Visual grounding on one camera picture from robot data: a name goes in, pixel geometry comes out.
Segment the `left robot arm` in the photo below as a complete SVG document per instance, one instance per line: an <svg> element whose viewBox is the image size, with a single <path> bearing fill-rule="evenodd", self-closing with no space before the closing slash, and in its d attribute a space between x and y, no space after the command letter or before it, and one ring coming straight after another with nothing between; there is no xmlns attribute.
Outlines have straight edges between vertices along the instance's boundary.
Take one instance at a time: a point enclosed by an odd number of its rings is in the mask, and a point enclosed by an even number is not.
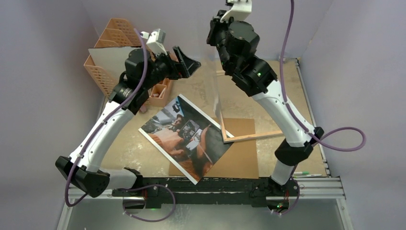
<svg viewBox="0 0 406 230"><path fill-rule="evenodd" d="M142 192L138 171L101 169L101 162L119 132L149 99L148 90L165 79L189 78L201 66L178 46L173 51L177 61L164 53L151 56L141 48L128 54L125 70L94 127L68 157L60 156L55 162L67 181L66 196L71 184L91 197L98 197L106 189L124 189L131 196Z"/></svg>

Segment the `white wooden picture frame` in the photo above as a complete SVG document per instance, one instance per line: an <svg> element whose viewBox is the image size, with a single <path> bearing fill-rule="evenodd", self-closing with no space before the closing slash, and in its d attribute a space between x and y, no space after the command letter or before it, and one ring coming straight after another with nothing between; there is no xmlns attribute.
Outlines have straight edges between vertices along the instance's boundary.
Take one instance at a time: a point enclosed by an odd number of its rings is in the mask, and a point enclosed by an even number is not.
<svg viewBox="0 0 406 230"><path fill-rule="evenodd" d="M219 60L205 60L203 73L212 115L224 142L282 137L268 113L225 75Z"/></svg>

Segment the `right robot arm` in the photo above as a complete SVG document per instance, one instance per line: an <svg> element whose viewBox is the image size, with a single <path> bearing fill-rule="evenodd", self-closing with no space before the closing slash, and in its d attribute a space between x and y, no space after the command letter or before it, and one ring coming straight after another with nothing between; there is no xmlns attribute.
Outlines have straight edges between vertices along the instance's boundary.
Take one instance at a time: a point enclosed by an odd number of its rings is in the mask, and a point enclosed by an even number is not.
<svg viewBox="0 0 406 230"><path fill-rule="evenodd" d="M206 42L216 47L225 75L267 111L285 136L275 151L277 162L269 181L270 191L280 195L287 190L294 167L309 157L324 130L308 123L290 100L283 98L277 74L255 55L260 37L253 26L236 17L223 21L225 14L219 10L212 18Z"/></svg>

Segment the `printed photo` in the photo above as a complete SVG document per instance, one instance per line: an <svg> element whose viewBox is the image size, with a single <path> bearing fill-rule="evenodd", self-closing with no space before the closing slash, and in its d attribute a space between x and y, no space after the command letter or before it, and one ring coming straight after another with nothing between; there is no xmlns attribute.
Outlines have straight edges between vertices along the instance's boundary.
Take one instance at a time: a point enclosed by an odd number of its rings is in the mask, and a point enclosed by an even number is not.
<svg viewBox="0 0 406 230"><path fill-rule="evenodd" d="M179 94L139 129L193 184L231 148L220 125Z"/></svg>

